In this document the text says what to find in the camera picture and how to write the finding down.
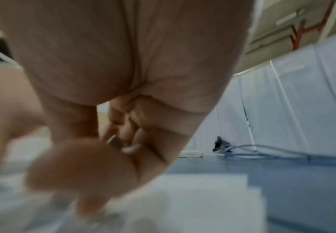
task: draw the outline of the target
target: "human hand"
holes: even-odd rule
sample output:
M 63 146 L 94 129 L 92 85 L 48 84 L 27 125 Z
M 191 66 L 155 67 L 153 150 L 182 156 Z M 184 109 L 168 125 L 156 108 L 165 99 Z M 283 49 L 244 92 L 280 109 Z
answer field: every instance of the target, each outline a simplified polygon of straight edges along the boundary
M 218 102 L 254 0 L 0 0 L 0 26 L 42 102 L 54 147 L 27 184 L 93 213 L 164 172 Z M 99 140 L 96 106 L 110 102 Z

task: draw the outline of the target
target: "person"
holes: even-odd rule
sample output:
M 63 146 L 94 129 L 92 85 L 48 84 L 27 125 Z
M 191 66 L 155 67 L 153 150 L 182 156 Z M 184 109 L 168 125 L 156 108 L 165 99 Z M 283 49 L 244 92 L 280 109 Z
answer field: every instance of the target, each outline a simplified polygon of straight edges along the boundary
M 54 146 L 26 184 L 100 211 L 175 161 L 217 104 L 250 37 L 255 0 L 0 0 L 23 66 L 0 64 L 0 163 L 14 138 L 48 125 Z M 99 136 L 98 104 L 109 101 Z M 113 135 L 121 151 L 105 141 Z

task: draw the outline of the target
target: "blue surface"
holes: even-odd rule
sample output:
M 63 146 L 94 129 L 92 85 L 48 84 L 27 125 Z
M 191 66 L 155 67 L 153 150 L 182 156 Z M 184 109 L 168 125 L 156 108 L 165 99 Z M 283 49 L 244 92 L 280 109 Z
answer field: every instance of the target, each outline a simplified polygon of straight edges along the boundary
M 247 174 L 266 197 L 270 233 L 336 233 L 336 166 L 208 155 L 180 158 L 168 173 Z

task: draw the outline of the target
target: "blurred hand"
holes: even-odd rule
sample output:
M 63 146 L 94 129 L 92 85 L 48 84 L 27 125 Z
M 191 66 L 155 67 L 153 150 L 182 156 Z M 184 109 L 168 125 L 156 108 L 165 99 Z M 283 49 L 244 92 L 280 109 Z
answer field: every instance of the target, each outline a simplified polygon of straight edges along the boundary
M 0 27 L 55 142 L 27 184 L 75 194 L 87 214 L 164 172 L 226 88 L 253 9 L 254 0 L 0 0 Z M 112 135 L 122 151 L 105 143 Z

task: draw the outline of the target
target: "ceiling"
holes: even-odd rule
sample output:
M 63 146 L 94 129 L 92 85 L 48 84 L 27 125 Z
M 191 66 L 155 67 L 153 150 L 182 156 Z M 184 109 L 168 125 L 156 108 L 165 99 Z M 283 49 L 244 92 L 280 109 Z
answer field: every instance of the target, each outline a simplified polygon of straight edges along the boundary
M 237 71 L 244 71 L 265 61 L 291 52 L 293 43 L 290 36 L 296 39 L 292 26 L 298 30 L 302 21 L 305 21 L 304 28 L 307 33 L 303 33 L 302 36 L 300 36 L 299 48 L 310 43 L 316 43 L 320 38 L 323 28 L 321 28 L 320 31 L 307 29 L 320 24 L 323 19 L 328 19 L 328 17 L 324 15 L 328 9 L 332 9 L 335 1 L 336 0 L 265 0 L 256 33 Z M 276 25 L 278 20 L 300 10 L 302 10 L 303 13 L 278 26 Z M 329 36 L 335 33 L 336 23 L 331 28 Z

